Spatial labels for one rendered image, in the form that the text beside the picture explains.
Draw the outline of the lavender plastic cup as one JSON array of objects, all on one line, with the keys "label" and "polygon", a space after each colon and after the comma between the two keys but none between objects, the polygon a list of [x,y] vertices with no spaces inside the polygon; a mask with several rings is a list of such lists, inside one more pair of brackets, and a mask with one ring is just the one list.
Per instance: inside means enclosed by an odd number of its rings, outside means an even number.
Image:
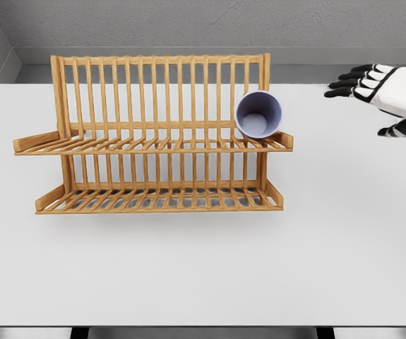
[{"label": "lavender plastic cup", "polygon": [[274,134],[282,119],[282,106],[272,93],[252,91],[238,101],[234,110],[237,128],[249,138],[262,139]]}]

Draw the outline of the wooden two-tier dish rack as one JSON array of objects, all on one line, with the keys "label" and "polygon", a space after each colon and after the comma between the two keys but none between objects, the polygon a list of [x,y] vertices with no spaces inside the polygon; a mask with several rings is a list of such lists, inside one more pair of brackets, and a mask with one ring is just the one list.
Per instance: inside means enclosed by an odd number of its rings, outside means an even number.
[{"label": "wooden two-tier dish rack", "polygon": [[58,155],[39,214],[282,210],[268,155],[291,135],[245,136],[239,99],[270,85],[270,55],[51,58],[56,130],[16,155]]}]

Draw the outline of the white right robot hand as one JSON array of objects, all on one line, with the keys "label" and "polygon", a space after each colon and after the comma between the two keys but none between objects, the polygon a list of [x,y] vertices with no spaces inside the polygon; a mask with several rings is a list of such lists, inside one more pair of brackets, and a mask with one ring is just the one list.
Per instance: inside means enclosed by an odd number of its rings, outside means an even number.
[{"label": "white right robot hand", "polygon": [[401,120],[378,131],[389,138],[406,138],[406,66],[366,64],[338,76],[325,97],[353,97]]}]

